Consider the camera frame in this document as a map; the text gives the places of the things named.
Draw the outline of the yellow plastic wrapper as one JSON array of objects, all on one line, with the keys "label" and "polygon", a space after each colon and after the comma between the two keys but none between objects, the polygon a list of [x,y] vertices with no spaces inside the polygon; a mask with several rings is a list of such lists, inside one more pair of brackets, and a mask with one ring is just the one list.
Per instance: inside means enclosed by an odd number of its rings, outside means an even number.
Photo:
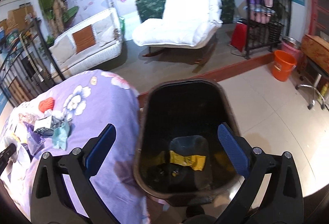
[{"label": "yellow plastic wrapper", "polygon": [[[155,158],[151,159],[151,166],[159,166],[165,164],[166,153],[164,151],[160,152]],[[191,155],[182,156],[173,150],[169,151],[169,162],[183,167],[191,167],[194,171],[202,171],[205,167],[206,156],[201,155]]]}]

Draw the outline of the dark trash bin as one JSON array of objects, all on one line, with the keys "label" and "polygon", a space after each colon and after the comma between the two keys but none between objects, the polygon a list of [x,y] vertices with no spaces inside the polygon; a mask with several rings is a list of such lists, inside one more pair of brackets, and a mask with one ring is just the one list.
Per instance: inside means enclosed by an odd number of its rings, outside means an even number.
[{"label": "dark trash bin", "polygon": [[[204,79],[160,84],[149,94],[134,157],[136,182],[149,197],[173,207],[211,203],[237,183],[236,173],[218,139],[226,123],[234,135],[239,128],[224,89]],[[169,151],[182,156],[206,156],[202,171],[169,162]],[[165,164],[151,159],[166,153]]]}]

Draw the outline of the purple plastic bag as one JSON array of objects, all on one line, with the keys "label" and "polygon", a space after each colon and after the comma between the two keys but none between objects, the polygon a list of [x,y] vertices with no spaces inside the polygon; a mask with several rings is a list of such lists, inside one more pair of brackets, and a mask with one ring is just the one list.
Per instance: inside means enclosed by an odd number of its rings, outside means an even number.
[{"label": "purple plastic bag", "polygon": [[24,122],[24,126],[27,132],[27,147],[32,156],[35,156],[44,147],[44,138],[38,133],[34,132],[34,126],[32,124]]}]

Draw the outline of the light green wrapper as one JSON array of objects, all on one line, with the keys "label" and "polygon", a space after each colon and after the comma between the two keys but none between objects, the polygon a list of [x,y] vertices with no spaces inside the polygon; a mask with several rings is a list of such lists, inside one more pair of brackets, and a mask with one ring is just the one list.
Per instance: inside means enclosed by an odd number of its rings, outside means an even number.
[{"label": "light green wrapper", "polygon": [[52,145],[55,149],[66,150],[67,139],[70,135],[70,124],[64,120],[55,130],[52,135]]}]

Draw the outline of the orange foam fruit net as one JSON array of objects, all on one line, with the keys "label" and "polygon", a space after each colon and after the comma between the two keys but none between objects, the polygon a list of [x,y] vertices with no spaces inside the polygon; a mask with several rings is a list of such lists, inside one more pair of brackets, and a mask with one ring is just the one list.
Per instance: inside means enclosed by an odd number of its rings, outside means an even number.
[{"label": "orange foam fruit net", "polygon": [[38,109],[40,112],[45,113],[47,110],[52,110],[55,105],[55,99],[53,97],[48,97],[45,100],[40,101]]}]

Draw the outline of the purple floral bed sheet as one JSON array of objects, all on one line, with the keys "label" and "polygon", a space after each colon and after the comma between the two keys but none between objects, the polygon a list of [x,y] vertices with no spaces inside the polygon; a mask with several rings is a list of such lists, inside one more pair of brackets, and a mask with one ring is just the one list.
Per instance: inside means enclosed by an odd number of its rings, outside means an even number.
[{"label": "purple floral bed sheet", "polygon": [[97,175],[90,179],[97,194],[121,223],[149,223],[147,199],[133,177],[133,159],[139,134],[139,104],[136,90],[123,78],[102,70],[85,71],[68,78],[31,101],[14,108],[1,125],[1,147],[27,137],[23,117],[44,118],[38,108],[52,97],[56,115],[70,121],[70,135],[65,149],[56,149],[51,138],[32,157],[25,154],[1,175],[15,205],[30,215],[32,185],[44,152],[54,156],[70,153],[97,137],[108,124],[115,126],[116,140]]}]

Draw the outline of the beige sofa cushion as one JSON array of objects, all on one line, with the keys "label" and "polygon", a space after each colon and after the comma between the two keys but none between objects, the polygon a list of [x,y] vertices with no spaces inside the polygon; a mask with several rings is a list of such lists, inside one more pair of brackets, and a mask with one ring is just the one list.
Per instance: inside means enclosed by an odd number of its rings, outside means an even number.
[{"label": "beige sofa cushion", "polygon": [[50,47],[50,51],[59,66],[76,53],[75,47],[68,36],[64,36],[61,40],[55,42],[54,45]]}]

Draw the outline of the orange plastic bucket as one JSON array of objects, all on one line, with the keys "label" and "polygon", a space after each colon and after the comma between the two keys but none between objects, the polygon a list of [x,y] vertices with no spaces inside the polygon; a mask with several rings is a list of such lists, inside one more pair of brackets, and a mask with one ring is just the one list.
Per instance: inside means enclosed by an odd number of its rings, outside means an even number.
[{"label": "orange plastic bucket", "polygon": [[282,50],[274,51],[274,61],[271,72],[277,80],[281,82],[287,81],[296,66],[297,60],[293,55]]}]

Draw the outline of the orange brown cushion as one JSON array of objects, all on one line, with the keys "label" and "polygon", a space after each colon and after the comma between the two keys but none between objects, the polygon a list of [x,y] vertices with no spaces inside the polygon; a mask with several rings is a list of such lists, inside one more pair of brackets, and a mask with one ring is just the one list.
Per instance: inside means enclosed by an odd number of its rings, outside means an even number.
[{"label": "orange brown cushion", "polygon": [[73,33],[73,39],[76,45],[76,53],[80,53],[96,44],[94,32],[91,25]]}]

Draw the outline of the pink bucket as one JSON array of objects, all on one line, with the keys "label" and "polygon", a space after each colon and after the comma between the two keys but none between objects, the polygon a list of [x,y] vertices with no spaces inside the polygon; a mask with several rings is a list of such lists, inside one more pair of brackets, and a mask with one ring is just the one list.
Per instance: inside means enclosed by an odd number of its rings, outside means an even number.
[{"label": "pink bucket", "polygon": [[301,43],[289,36],[282,37],[281,50],[292,55],[299,63],[303,57]]}]

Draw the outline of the white wicker sofa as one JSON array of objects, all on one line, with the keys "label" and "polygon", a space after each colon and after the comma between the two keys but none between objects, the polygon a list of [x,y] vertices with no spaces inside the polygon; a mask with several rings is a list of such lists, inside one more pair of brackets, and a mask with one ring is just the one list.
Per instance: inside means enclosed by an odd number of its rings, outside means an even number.
[{"label": "white wicker sofa", "polygon": [[94,68],[122,53],[117,10],[105,9],[55,39],[50,52],[65,78]]}]

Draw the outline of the wooden stool chrome legs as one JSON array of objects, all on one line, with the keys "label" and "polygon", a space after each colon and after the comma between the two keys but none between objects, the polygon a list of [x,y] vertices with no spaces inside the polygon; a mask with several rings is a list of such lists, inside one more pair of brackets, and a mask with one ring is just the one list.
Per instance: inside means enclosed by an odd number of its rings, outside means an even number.
[{"label": "wooden stool chrome legs", "polygon": [[308,88],[312,90],[313,98],[308,105],[311,110],[316,104],[316,97],[320,98],[320,106],[322,110],[327,108],[324,94],[317,89],[321,79],[326,79],[328,82],[328,42],[315,35],[304,35],[301,43],[301,51],[306,57],[306,64],[316,71],[315,80],[311,85],[298,84],[296,90],[300,88]]}]

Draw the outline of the red bag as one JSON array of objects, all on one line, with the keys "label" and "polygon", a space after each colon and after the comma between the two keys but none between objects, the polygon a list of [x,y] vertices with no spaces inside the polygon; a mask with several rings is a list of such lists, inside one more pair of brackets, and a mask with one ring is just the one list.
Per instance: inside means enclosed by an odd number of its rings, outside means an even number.
[{"label": "red bag", "polygon": [[233,35],[231,37],[230,45],[240,52],[243,52],[246,44],[247,29],[247,25],[239,21],[236,23]]}]

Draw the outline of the black towel rack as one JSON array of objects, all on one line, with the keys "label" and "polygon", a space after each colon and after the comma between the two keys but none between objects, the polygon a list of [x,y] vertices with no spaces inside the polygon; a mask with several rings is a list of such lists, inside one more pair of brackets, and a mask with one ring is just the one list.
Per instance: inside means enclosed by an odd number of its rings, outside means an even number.
[{"label": "black towel rack", "polygon": [[281,38],[289,34],[292,0],[273,0],[272,7],[265,6],[263,0],[246,0],[246,3],[244,57],[248,60],[260,49],[272,52]]}]

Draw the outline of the white padded rocking chair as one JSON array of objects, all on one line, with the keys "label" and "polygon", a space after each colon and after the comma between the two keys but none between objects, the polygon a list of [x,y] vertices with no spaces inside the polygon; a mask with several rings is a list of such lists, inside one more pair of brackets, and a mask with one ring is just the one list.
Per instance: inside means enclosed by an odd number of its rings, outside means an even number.
[{"label": "white padded rocking chair", "polygon": [[137,46],[159,47],[145,57],[165,49],[199,50],[206,47],[198,65],[207,63],[214,51],[216,32],[222,27],[221,0],[166,0],[160,19],[147,19],[132,32]]}]

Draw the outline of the dark green floral panel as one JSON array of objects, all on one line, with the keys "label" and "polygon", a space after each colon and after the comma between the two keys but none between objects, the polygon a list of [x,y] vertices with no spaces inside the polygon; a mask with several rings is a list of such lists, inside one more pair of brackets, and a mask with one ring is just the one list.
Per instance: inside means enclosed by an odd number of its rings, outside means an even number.
[{"label": "dark green floral panel", "polygon": [[[136,8],[140,22],[147,19],[161,19],[165,9],[166,0],[136,0]],[[233,23],[235,12],[235,0],[221,0],[222,13],[221,20],[223,24]]]}]

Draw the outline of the black iron bed frame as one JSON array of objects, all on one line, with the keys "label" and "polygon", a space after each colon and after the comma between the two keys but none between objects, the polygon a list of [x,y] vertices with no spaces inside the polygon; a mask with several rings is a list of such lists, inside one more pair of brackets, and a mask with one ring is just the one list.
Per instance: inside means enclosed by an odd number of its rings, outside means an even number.
[{"label": "black iron bed frame", "polygon": [[37,19],[23,31],[1,30],[1,53],[5,54],[1,61],[1,93],[13,107],[65,80]]}]

